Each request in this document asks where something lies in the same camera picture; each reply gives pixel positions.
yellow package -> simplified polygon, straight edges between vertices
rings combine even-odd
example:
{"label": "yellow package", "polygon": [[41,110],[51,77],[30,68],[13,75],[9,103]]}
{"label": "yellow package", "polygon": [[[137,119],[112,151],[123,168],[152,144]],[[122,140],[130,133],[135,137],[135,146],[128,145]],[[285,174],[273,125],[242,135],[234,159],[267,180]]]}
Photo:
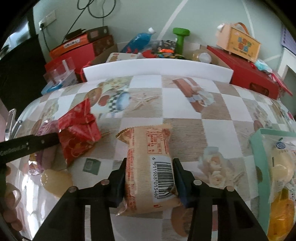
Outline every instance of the yellow package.
{"label": "yellow package", "polygon": [[150,213],[180,205],[168,141],[170,125],[127,128],[116,137],[129,145],[125,209],[118,214]]}

electrical cable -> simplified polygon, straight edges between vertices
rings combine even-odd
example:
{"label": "electrical cable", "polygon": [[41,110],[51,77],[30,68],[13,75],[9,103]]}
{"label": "electrical cable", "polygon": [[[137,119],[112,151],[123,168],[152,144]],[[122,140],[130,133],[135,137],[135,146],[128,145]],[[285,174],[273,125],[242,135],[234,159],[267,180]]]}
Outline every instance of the electrical cable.
{"label": "electrical cable", "polygon": [[43,38],[44,38],[44,42],[45,42],[46,48],[47,48],[48,52],[50,52],[50,49],[49,49],[49,47],[47,45],[45,34],[44,34],[44,27],[41,26],[41,25],[40,25],[40,27],[41,27],[41,31],[42,31],[42,34],[43,34]]}
{"label": "electrical cable", "polygon": [[102,24],[103,26],[105,26],[105,19],[104,19],[104,15],[105,15],[105,11],[104,11],[104,4],[105,4],[106,0],[104,0],[103,4],[102,4],[102,14],[103,14],[103,18],[102,18]]}
{"label": "electrical cable", "polygon": [[102,17],[98,17],[98,16],[93,15],[93,14],[91,13],[90,8],[89,8],[90,5],[91,5],[94,1],[95,1],[95,0],[89,0],[85,7],[80,8],[80,7],[79,7],[80,0],[77,0],[77,5],[76,5],[76,6],[77,6],[77,9],[78,9],[78,10],[82,10],[82,11],[81,11],[81,13],[78,15],[78,17],[75,19],[74,23],[72,24],[72,26],[70,27],[70,29],[68,30],[68,32],[65,34],[62,43],[64,42],[64,40],[65,40],[67,34],[68,34],[68,33],[71,31],[71,29],[73,28],[74,24],[77,22],[77,20],[80,18],[80,16],[82,15],[82,13],[85,11],[85,9],[88,10],[89,14],[90,14],[93,18],[98,18],[98,19],[101,19],[101,18],[102,18],[102,19],[103,19],[103,25],[104,25],[104,18],[108,17],[108,16],[114,11],[114,9],[115,9],[115,7],[116,7],[116,0],[114,0],[113,8],[111,9],[111,11],[110,11],[107,15],[104,15],[103,5],[104,5],[104,3],[106,2],[106,0],[104,0],[104,2],[103,2],[103,4],[102,4],[103,16],[102,16]]}

human hand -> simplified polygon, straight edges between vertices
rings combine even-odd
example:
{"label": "human hand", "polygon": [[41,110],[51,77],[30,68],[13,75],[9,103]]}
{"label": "human hand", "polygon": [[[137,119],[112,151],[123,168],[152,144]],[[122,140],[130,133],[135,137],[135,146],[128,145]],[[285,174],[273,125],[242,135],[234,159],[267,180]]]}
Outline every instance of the human hand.
{"label": "human hand", "polygon": [[[7,166],[7,171],[5,176],[8,176],[11,173],[10,167]],[[3,218],[7,223],[11,224],[11,227],[16,231],[21,231],[23,226],[21,221],[17,218],[17,212],[15,210],[15,196],[11,192],[5,195],[5,203],[7,209],[3,212]]]}

table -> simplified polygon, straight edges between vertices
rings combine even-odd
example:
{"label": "table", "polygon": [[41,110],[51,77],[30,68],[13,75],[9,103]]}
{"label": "table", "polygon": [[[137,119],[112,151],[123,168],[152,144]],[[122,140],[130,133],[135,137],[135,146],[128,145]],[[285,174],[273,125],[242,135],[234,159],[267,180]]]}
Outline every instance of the table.
{"label": "table", "polygon": [[[60,118],[85,98],[90,99],[91,112],[104,135],[68,168],[75,186],[93,186],[119,168],[127,154],[127,145],[115,138],[119,131],[169,123],[173,127],[169,143],[172,158],[178,157],[184,168],[199,178],[208,175],[198,168],[199,159],[206,147],[217,147],[233,172],[236,190],[255,216],[259,197],[249,136],[259,127],[294,131],[296,126],[280,102],[238,86],[200,78],[139,75],[81,83],[35,100],[20,116],[23,125],[17,137],[35,134],[43,121]],[[22,192],[17,212],[24,224],[23,235],[32,239],[58,198],[44,189],[40,175],[28,174],[28,158],[9,163],[12,173],[7,182]],[[90,159],[100,162],[95,174],[85,168]],[[64,168],[58,148],[53,169]],[[192,210],[177,207],[133,217],[116,216],[117,211],[110,211],[116,240],[187,239]],[[213,212],[212,240],[217,240],[215,207]],[[86,240],[90,240],[89,217],[86,207]]]}

orange box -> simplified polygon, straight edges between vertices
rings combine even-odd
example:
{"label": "orange box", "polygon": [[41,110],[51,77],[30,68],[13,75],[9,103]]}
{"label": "orange box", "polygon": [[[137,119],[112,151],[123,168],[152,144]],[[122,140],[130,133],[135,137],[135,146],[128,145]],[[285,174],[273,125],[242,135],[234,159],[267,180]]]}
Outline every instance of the orange box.
{"label": "orange box", "polygon": [[77,47],[92,43],[109,35],[108,26],[93,28],[85,33],[61,44],[50,51],[49,56],[54,59]]}
{"label": "orange box", "polygon": [[[236,25],[241,25],[245,32],[242,32]],[[236,24],[225,24],[218,32],[217,45],[230,53],[237,54],[249,61],[256,62],[261,43],[249,35],[247,27],[239,22]]]}

